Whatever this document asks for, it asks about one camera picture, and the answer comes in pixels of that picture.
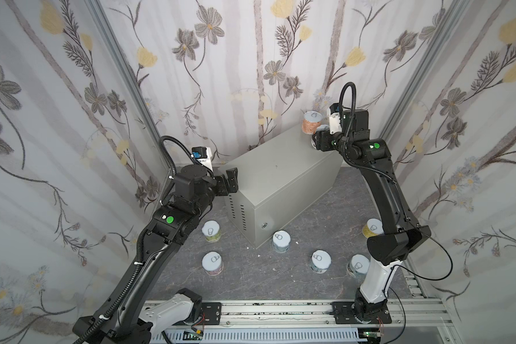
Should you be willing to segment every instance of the robotic arm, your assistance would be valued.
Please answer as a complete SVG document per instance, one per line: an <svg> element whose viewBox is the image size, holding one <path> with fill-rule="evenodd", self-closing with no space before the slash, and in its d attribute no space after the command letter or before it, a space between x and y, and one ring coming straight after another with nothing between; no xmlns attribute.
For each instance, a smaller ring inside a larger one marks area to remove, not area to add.
<svg viewBox="0 0 516 344"><path fill-rule="evenodd" d="M351 87L351 108L342 106ZM430 237L411 212L396 180L390 150L382 139L369 138L369 113L355 109L355 85L347 83L338 103L330 106L330 128L312 136L317 150L337 150L344 161L359 169L367 182L382 219L384 234L367 239L371 265L356 292L353 313L358 321L375 320L386 308L386 289L399 263Z"/></svg>
<svg viewBox="0 0 516 344"><path fill-rule="evenodd" d="M179 145L193 165L178 172L164 146L165 140ZM149 343L156 332L178 321L194 324L202 314L201 297L187 289L152 309L142 307L165 265L197 228L204 211L212 207L214 197L237 192L237 169L227 170L227 176L214 176L210 148L197 147L189 153L170 136L163 136L159 145L171 167L170 183L161 196L162 206L141 231L136 257L109 298L93 315L76 321L73 332L80 337L76 344ZM170 194L174 184L176 189Z"/></svg>

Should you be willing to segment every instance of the metal box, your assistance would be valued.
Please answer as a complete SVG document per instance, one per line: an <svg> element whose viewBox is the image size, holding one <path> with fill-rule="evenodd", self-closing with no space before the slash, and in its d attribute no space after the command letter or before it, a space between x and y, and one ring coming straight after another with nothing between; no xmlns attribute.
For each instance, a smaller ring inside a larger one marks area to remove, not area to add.
<svg viewBox="0 0 516 344"><path fill-rule="evenodd" d="M298 124L220 167L239 170L239 191L225 197L229 218L257 248L329 191L341 165Z"/></svg>

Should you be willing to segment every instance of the wall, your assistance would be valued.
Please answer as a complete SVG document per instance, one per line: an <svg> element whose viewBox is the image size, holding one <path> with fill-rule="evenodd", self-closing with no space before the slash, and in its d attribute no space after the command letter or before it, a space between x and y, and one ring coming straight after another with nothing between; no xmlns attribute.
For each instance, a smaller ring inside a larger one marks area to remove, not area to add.
<svg viewBox="0 0 516 344"><path fill-rule="evenodd" d="M102 0L158 130L234 159L348 81L379 134L448 1ZM182 159L173 150L175 161Z"/></svg>
<svg viewBox="0 0 516 344"><path fill-rule="evenodd" d="M72 342L165 178L82 2L0 1L0 342Z"/></svg>
<svg viewBox="0 0 516 344"><path fill-rule="evenodd" d="M421 223L454 260L424 281L468 344L516 343L516 0L473 1L389 140ZM417 272L448 259L427 241Z"/></svg>

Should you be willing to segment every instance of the gray tabletop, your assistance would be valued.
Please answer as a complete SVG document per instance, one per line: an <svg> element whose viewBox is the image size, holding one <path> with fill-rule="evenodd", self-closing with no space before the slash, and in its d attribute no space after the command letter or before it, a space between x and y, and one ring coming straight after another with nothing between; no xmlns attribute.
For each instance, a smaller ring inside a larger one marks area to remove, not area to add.
<svg viewBox="0 0 516 344"><path fill-rule="evenodd" d="M290 248L276 253L271 241L254 249L229 221L225 202L217 197L213 210L166 266L148 299L170 299L184 287L205 300L353 299L364 276L350 276L347 265L354 254L370 257L361 229L371 217L378 215L361 174L344 167L333 188L285 228L291 236ZM222 237L216 243L207 242L201 232L208 220L220 224ZM309 267L317 249L332 258L321 275ZM217 276L208 276L201 266L210 251L220 253L224 261L224 270ZM400 270L391 286L400 298L411 297Z"/></svg>

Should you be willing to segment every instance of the tin can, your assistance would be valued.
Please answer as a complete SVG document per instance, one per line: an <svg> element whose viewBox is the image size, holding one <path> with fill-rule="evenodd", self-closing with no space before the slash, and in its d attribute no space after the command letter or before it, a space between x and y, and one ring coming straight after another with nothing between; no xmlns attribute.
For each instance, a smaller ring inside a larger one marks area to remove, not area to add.
<svg viewBox="0 0 516 344"><path fill-rule="evenodd" d="M218 252L208 252L202 258L202 267L210 276L216 276L223 270L222 256Z"/></svg>
<svg viewBox="0 0 516 344"><path fill-rule="evenodd" d="M331 256L323 250L317 250L311 255L310 268L315 273L324 273L331 265Z"/></svg>
<svg viewBox="0 0 516 344"><path fill-rule="evenodd" d="M217 242L222 236L220 225L214 220L207 221L203 224L202 233L205 235L206 241L211 243Z"/></svg>
<svg viewBox="0 0 516 344"><path fill-rule="evenodd" d="M363 254L356 254L348 263L348 273L354 277L362 277L369 271L369 259Z"/></svg>
<svg viewBox="0 0 516 344"><path fill-rule="evenodd" d="M284 230L279 230L273 234L273 250L278 253L286 252L290 247L290 234Z"/></svg>
<svg viewBox="0 0 516 344"><path fill-rule="evenodd" d="M376 218L370 218L367 223L363 226L363 235L365 238L374 237L380 234L384 234L382 229L382 222Z"/></svg>
<svg viewBox="0 0 516 344"><path fill-rule="evenodd" d="M321 124L323 115L316 111L308 111L304 114L302 121L302 131L304 134L313 135Z"/></svg>

